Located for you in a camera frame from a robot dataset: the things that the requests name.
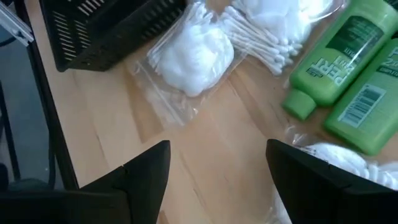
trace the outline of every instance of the barcode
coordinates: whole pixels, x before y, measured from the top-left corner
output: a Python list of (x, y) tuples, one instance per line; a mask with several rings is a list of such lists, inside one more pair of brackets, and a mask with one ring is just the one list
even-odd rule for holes
[(358, 128), (385, 94), (382, 88), (366, 84), (338, 120)]

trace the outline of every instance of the plastic bag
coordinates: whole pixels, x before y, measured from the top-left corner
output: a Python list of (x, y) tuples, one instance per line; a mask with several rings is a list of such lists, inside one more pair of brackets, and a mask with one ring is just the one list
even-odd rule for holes
[(245, 56), (220, 29), (216, 13), (195, 2), (129, 69), (165, 125), (185, 125)]
[[(297, 150), (302, 150), (358, 177), (368, 179), (392, 190), (398, 190), (397, 161), (380, 165), (377, 161), (367, 159), (351, 149), (323, 142), (310, 134), (298, 133), (294, 126), (288, 128), (286, 134)], [(275, 223), (291, 224), (292, 222), (278, 191), (274, 187), (273, 206), (268, 212), (266, 224)]]
[(345, 6), (346, 0), (232, 0), (220, 19), (234, 45), (279, 76), (300, 60), (296, 57), (313, 28)]

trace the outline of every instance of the black plastic basket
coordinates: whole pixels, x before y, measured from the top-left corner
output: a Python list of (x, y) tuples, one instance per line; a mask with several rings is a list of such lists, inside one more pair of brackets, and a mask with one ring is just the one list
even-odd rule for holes
[(41, 0), (58, 71), (105, 71), (166, 31), (185, 0)]

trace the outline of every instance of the wooden table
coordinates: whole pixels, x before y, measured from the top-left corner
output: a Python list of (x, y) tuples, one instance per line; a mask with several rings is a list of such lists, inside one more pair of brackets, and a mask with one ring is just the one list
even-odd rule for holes
[[(216, 2), (218, 10), (225, 1)], [(285, 78), (243, 62), (186, 127), (165, 129), (136, 86), (128, 66), (137, 51), (108, 72), (56, 70), (38, 1), (26, 1), (55, 106), (80, 186), (107, 174), (162, 139), (172, 143), (161, 224), (264, 223), (272, 179), (265, 149), (285, 130), (320, 139), (327, 110), (299, 123), (280, 107)], [(394, 138), (379, 160), (397, 159)]]

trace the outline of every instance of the green bottle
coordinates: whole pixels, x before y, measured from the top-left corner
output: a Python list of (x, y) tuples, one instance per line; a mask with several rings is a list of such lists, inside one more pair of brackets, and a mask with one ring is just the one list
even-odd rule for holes
[(397, 26), (397, 9), (386, 0), (351, 0), (291, 74), (284, 109), (305, 120), (317, 106), (333, 105)]
[(374, 156), (398, 128), (398, 32), (325, 121), (327, 130)]

